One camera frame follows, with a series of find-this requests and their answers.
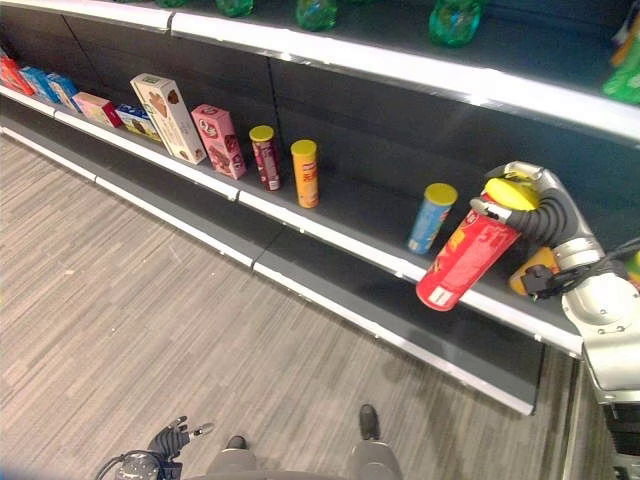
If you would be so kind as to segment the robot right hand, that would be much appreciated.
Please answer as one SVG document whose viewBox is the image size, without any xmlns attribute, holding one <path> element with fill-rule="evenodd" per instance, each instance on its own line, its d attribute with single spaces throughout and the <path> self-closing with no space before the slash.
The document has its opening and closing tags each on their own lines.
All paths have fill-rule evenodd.
<svg viewBox="0 0 640 480">
<path fill-rule="evenodd" d="M 524 211 L 476 197 L 477 213 L 505 224 L 539 245 L 548 246 L 562 270 L 595 263 L 604 251 L 559 178 L 542 166 L 514 161 L 490 170 L 488 178 L 518 178 L 531 183 L 539 196 L 535 210 Z"/>
</svg>

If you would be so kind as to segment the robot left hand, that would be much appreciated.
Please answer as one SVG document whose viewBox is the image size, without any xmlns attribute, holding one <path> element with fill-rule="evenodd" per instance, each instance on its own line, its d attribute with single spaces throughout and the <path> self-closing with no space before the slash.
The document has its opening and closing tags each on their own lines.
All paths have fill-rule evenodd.
<svg viewBox="0 0 640 480">
<path fill-rule="evenodd" d="M 211 433 L 214 426 L 213 422 L 206 422 L 189 428 L 187 416 L 179 416 L 152 438 L 148 450 L 158 454 L 165 461 L 173 460 L 192 440 Z"/>
</svg>

